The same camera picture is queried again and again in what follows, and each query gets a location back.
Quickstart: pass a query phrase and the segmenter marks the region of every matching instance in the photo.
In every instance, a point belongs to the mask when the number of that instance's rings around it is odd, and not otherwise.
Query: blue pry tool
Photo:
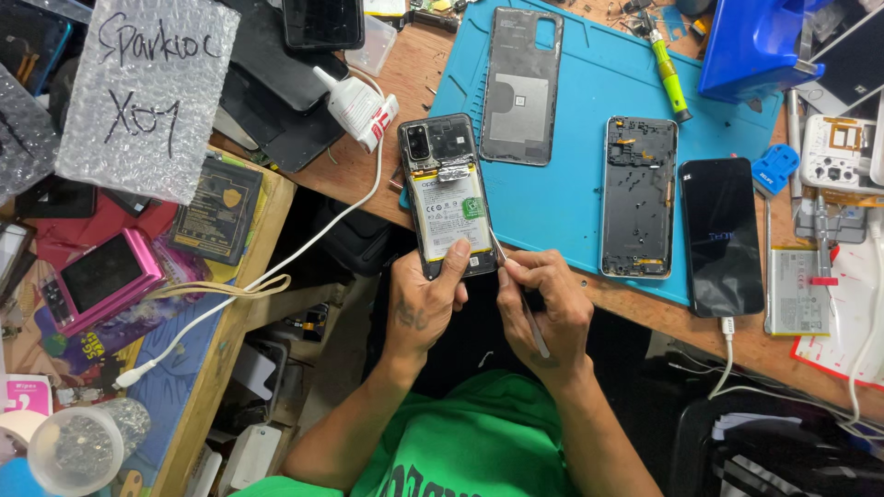
[[[801,159],[789,145],[773,145],[765,155],[752,163],[752,183],[767,198],[774,198],[789,183],[789,175]]]

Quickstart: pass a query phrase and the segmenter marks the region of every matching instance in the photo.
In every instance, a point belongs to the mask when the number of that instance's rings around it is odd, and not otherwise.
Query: phone back cover
[[[555,24],[551,40],[537,40],[541,19]],[[484,159],[549,163],[564,26],[564,19],[552,12],[494,9],[479,142]],[[549,50],[537,48],[535,41]]]

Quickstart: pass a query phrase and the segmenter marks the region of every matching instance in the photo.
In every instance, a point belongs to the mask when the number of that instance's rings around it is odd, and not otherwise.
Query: glue tube
[[[338,123],[368,153],[375,150],[386,128],[399,114],[396,95],[381,98],[369,85],[356,78],[335,80],[319,67],[313,74],[331,91],[328,109]]]

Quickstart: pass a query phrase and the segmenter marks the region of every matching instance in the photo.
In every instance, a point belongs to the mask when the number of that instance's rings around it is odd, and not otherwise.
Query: phone battery
[[[263,174],[207,158],[189,206],[180,205],[169,246],[236,265],[246,244]]]
[[[417,210],[426,219],[421,227],[423,257],[428,262],[445,257],[448,248],[460,238],[469,240],[473,254],[492,249],[488,219],[476,166],[469,166],[469,176],[441,181],[433,172],[413,177]],[[471,257],[472,266],[479,265]]]
[[[817,252],[774,250],[771,266],[771,317],[765,331],[772,335],[828,336],[828,290],[810,283],[817,270]]]

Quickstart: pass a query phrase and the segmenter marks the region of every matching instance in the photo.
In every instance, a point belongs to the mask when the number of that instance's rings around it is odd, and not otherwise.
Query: man's right hand
[[[592,320],[592,302],[571,278],[568,263],[556,250],[518,251],[498,270],[498,307],[510,347],[553,395],[592,375],[586,355],[586,336]],[[519,285],[536,289],[546,311],[534,313],[550,356],[541,357],[528,319],[522,311]]]

